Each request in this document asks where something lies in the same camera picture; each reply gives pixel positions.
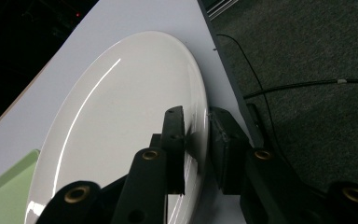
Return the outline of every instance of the plate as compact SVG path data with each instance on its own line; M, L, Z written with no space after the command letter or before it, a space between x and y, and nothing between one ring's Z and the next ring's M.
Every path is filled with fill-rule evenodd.
M0 175L0 224L24 223L28 191L39 151L34 149Z
M164 113L184 109L186 194L169 195L168 222L188 223L200 196L208 146L208 105L200 69L172 35L130 35L98 57L66 97L42 146L26 223L35 223L62 187L101 188L126 175L133 156L161 133Z

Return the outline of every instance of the black cable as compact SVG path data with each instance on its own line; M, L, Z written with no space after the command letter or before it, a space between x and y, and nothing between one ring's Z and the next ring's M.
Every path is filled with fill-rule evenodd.
M255 79L257 80L257 83L258 83L258 86L260 87L260 90L263 91L264 88L263 88L263 85L261 84L260 82L260 79L258 78L258 75L257 73L255 72L254 68L252 67L252 64L251 62L249 61L248 57L246 56L245 52L243 51L240 43L238 43L238 41L236 39L234 39L233 37L229 36L229 35L221 35L221 36L224 36L224 37L227 37L231 40L233 40L237 46L240 48L241 52L242 52L242 55L243 57L245 58L246 62L249 64L249 67L251 68L252 70L252 73L254 74L254 77ZM286 158L286 156L284 155L283 151L282 151L282 148L281 148L281 145L279 144L279 141L278 141L278 136L276 134L276 131L275 131L275 124L272 120L272 114L271 114L271 109L269 108L269 100L267 99L267 96L265 93L262 93L263 96L264 96L264 101L266 102L266 106L267 106L267 111L268 111L268 116L269 116L269 121L271 123L271 129L272 129L272 134L275 138L275 143L277 145L277 148L278 148L278 152L280 154L280 156L283 158L283 160L287 163L287 165L289 165L289 167L291 167L293 169L293 166L292 164L290 163L290 161Z
M319 85L326 85L326 84L346 84L346 83L358 84L358 79L346 78L346 79L328 79L328 80L319 80L319 81L300 82L300 83L295 83L295 84L272 87L272 88L265 89L262 91L256 91L256 92L244 95L243 99L245 99L245 100L250 99L250 98L256 97L258 95L270 93L273 91L285 91L285 90L296 89L296 88L301 88L301 87L308 87L308 86L319 86Z

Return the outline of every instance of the floor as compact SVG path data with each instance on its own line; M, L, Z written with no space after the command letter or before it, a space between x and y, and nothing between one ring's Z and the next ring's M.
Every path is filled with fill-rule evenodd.
M240 0L212 25L246 103L303 182L358 183L358 1ZM270 120L251 93L290 84L266 93Z

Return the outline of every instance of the green object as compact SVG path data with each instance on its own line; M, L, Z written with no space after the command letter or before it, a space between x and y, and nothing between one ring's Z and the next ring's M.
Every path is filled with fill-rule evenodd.
M39 150L32 150L0 176L0 224L23 224Z

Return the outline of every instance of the brass screw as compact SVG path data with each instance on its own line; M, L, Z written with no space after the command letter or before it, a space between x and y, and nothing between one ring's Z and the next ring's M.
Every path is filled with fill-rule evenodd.
M142 154L142 157L147 161L155 160L156 158L158 158L158 156L159 153L155 150L146 151L144 152L144 154Z
M77 186L68 190L65 194L65 201L68 203L79 203L85 200L90 194L90 187L87 185Z
M357 188L343 188L342 193L349 200L358 203L358 189Z
M255 156L263 161L268 161L270 159L272 159L272 153L266 150L257 150L255 152Z

